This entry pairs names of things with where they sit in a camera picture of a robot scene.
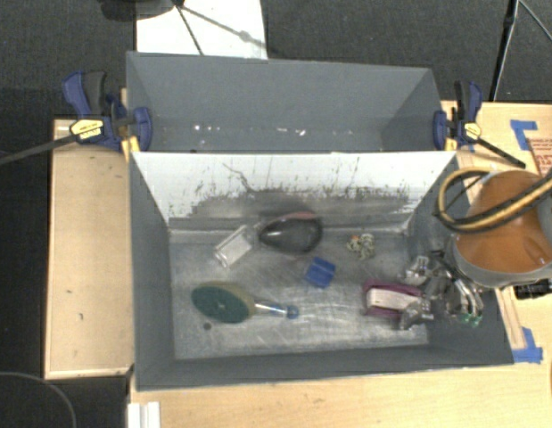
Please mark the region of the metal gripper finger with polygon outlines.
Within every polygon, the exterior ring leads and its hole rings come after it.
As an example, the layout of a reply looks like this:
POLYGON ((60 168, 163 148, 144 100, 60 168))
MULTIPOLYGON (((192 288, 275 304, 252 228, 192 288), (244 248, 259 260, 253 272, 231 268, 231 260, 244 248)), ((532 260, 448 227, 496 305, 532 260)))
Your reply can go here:
POLYGON ((417 256, 397 276, 403 284, 425 284, 436 276, 439 264, 426 256, 417 256))
POLYGON ((401 311, 399 329, 406 331, 414 325, 421 325, 433 320, 434 314, 430 302, 428 300, 414 301, 401 311))

